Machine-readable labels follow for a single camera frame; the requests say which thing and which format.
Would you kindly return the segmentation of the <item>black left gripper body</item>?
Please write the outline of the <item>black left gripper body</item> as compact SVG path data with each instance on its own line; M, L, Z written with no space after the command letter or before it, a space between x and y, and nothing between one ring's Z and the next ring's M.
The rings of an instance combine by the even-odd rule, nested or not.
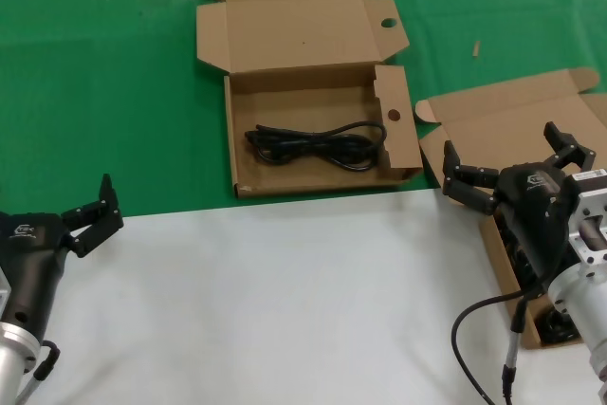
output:
M1 270L10 286L2 322L35 337L46 333L69 236L56 213L1 214Z

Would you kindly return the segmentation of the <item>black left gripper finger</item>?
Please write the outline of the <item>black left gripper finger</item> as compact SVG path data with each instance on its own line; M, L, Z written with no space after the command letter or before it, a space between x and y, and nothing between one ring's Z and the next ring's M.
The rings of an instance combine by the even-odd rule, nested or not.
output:
M62 246L79 258L87 256L122 229L123 218L110 174L102 176L97 201L64 212L61 218L68 231Z

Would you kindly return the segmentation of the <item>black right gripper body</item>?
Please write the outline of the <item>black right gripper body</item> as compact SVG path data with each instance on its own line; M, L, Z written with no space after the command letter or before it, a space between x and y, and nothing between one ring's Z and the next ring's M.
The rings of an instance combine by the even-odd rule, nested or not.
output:
M554 280L566 264L570 211L561 202L563 167L551 161L513 165L500 172L495 187L506 225L544 281Z

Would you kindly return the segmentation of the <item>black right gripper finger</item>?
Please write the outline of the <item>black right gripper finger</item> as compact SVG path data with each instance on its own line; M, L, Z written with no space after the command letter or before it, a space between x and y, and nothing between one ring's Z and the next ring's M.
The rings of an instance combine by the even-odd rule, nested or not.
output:
M595 152L579 144L573 135L561 131L554 122L544 126L543 135L554 152L546 164L560 170L570 164L576 164L581 172L593 169Z
M463 165L450 140L444 144L443 187L445 196L480 213L494 213L498 171Z

